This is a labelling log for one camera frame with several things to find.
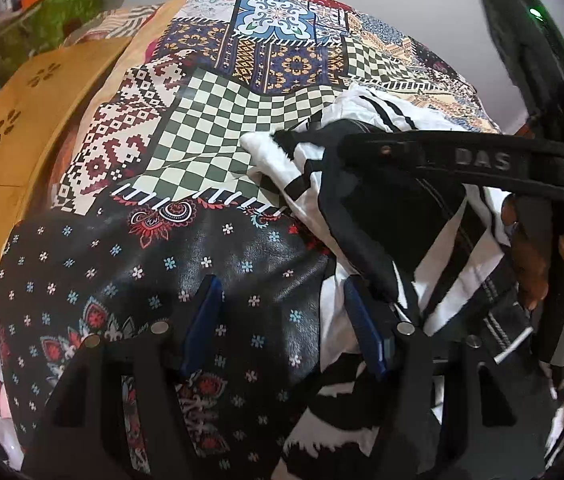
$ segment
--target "black and white striped fabric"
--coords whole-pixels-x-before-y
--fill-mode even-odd
[[[337,258],[320,299],[321,389],[286,439],[273,480],[350,478],[369,467],[391,393],[359,355],[344,309],[343,284],[350,274],[362,274],[399,317],[434,338],[476,333],[497,363],[532,361],[532,327],[516,301],[498,190],[432,184],[395,168],[333,171],[334,164],[341,166],[334,159],[344,136],[415,129],[462,128],[436,110],[352,83],[294,130],[240,139],[255,168],[273,180],[293,213]],[[550,388],[546,377],[530,375]],[[443,385],[436,384],[431,434],[442,401]],[[557,417],[554,422],[561,424]],[[431,451],[427,460],[433,457]]]
[[[294,131],[245,134],[241,144],[251,153],[256,169],[283,190],[295,215],[337,255],[343,270],[375,274],[379,287],[395,301],[403,317],[433,335],[465,307],[488,305],[484,323],[497,350],[507,350],[530,331],[519,306],[515,307],[519,322],[508,329],[490,311],[514,287],[514,275],[502,260],[510,243],[494,208],[498,200],[493,190],[433,185],[397,170],[378,173],[351,194],[358,226],[354,242],[364,235],[379,242],[386,253],[382,263],[388,265],[373,270],[377,254],[366,257],[355,250],[351,254],[343,247],[345,240],[335,240],[329,226],[332,219],[325,218],[321,203],[324,153],[345,135],[372,128],[384,132],[462,130],[436,110],[353,83],[330,107]]]

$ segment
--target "green light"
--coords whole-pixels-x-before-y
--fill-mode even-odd
[[[529,9],[529,12],[535,16],[538,20],[540,20],[540,22],[544,21],[544,18],[542,18],[542,13],[539,12],[537,9],[533,9],[532,7]]]

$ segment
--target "black device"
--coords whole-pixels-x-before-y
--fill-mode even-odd
[[[409,132],[354,136],[341,146],[355,163],[395,164],[429,178],[455,178],[551,200],[554,240],[564,234],[564,42],[539,0],[482,0],[491,35],[511,79],[520,87],[537,139],[459,132]],[[550,356],[564,319],[564,262],[553,259],[550,296],[535,337],[537,354]],[[530,479],[543,471],[542,443],[534,431],[535,407],[508,392],[506,379],[475,336],[448,345],[434,361],[432,343],[412,325],[387,317],[361,280],[345,294],[364,360],[378,380],[400,373],[399,409],[380,430],[373,456],[377,480],[417,476],[428,384],[434,374],[447,379],[440,450],[436,467],[422,478]],[[168,322],[129,340],[105,342],[89,336],[70,361],[40,421],[23,473],[36,480],[73,478],[70,465],[84,460],[80,479],[146,478],[128,467],[119,403],[120,375],[133,370],[151,476],[212,478],[200,469],[178,406],[167,393],[167,378],[182,378],[201,363],[205,339],[221,308],[221,284],[213,276],[187,308],[174,308]],[[503,396],[498,420],[484,418],[481,384]],[[170,413],[165,418],[162,413]],[[560,476],[560,467],[549,470]],[[22,478],[2,467],[0,478]]]

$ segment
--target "black floral fabric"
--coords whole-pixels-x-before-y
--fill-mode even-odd
[[[9,237],[0,354],[22,446],[86,335],[134,336],[214,274],[224,300],[206,363],[174,388],[201,460],[227,478],[270,475],[318,363],[328,251],[293,218],[230,192],[214,203],[215,190],[178,202],[123,195],[101,193],[84,217],[51,210]],[[132,377],[121,396],[132,463],[149,472]]]

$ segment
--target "patterned fabric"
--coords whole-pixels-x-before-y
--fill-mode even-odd
[[[235,0],[187,0],[177,13],[181,18],[206,18],[229,23]]]
[[[256,93],[280,95],[313,85],[345,86],[342,44],[291,45],[235,36],[217,68]]]
[[[160,38],[153,57],[192,48],[198,53],[198,63],[214,66],[228,30],[226,23],[217,20],[177,18]]]
[[[251,156],[239,146],[244,132],[287,129],[332,103],[329,86],[289,96],[260,96],[216,73],[198,68],[178,101],[146,170],[130,181],[158,196],[184,198],[207,187],[222,187],[279,205],[277,189],[260,187],[247,174]]]
[[[158,9],[159,5],[146,5],[132,9],[106,10],[70,34],[62,46],[109,38],[132,38]]]
[[[323,383],[340,360],[368,378],[347,358],[357,342],[338,287],[353,270],[267,209],[282,205],[279,191],[240,137],[318,123],[351,81],[462,128],[498,128],[473,86],[425,46],[333,0],[187,0],[149,58],[98,108],[56,209],[17,227],[0,264],[18,436],[26,445],[88,333],[142,332],[212,272],[225,286],[225,317],[203,369],[174,385],[191,442],[219,476],[263,479],[292,434],[286,465],[317,478],[302,469],[305,456],[293,461],[294,448],[352,444],[365,454],[372,443],[372,424],[344,436],[319,426],[327,438],[312,442],[298,432],[315,426],[295,425],[308,416],[311,381]],[[132,378],[122,393],[131,462],[148,473]],[[354,405],[338,412],[358,415]]]
[[[183,77],[180,51],[127,70],[113,99],[96,111],[84,145],[60,181],[56,205],[85,214],[100,190],[141,173],[163,113]]]
[[[214,274],[224,296],[204,366],[173,387],[197,455],[219,477],[270,475],[318,362],[329,256],[293,218],[232,197],[210,189],[172,202],[110,187],[84,216],[55,209],[13,230],[0,263],[0,356],[22,446],[87,335],[142,333]],[[132,377],[121,394],[132,464],[149,472]]]
[[[346,13],[306,0],[239,0],[235,31],[257,41],[338,43]]]

